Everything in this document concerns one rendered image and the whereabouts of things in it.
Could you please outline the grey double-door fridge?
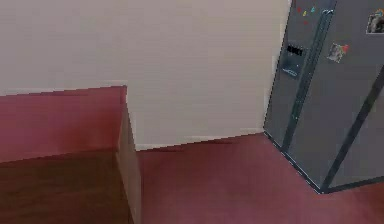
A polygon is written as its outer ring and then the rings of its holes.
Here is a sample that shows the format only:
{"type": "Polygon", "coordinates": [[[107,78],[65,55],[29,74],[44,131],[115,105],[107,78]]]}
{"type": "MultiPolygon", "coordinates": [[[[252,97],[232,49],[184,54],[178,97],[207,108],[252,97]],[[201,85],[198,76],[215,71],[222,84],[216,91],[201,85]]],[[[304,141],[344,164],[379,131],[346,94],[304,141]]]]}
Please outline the grey double-door fridge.
{"type": "Polygon", "coordinates": [[[384,0],[292,0],[264,121],[264,133],[306,182],[331,193],[384,182],[384,34],[367,34],[384,0]],[[333,10],[287,151],[283,140],[297,84],[281,67],[290,17],[333,10]],[[332,44],[348,45],[339,63],[332,44]]]}

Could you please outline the small photo fridge magnet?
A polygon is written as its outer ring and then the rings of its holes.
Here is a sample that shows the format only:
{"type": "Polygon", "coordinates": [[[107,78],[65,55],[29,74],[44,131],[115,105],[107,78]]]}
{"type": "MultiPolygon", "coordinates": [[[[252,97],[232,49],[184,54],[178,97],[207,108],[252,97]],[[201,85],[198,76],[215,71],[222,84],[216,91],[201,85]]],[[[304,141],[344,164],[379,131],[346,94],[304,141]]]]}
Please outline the small photo fridge magnet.
{"type": "Polygon", "coordinates": [[[331,61],[339,63],[342,57],[347,53],[348,50],[349,50],[348,45],[339,45],[339,44],[333,43],[327,58],[331,61]]]}

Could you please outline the large photo fridge magnet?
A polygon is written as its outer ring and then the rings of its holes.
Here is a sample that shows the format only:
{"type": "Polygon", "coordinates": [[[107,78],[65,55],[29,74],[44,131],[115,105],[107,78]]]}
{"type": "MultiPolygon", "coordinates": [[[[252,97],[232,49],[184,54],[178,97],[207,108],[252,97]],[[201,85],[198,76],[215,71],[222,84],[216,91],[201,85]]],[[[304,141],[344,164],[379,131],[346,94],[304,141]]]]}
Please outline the large photo fridge magnet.
{"type": "Polygon", "coordinates": [[[384,34],[384,10],[378,9],[368,18],[367,34],[384,34]]]}

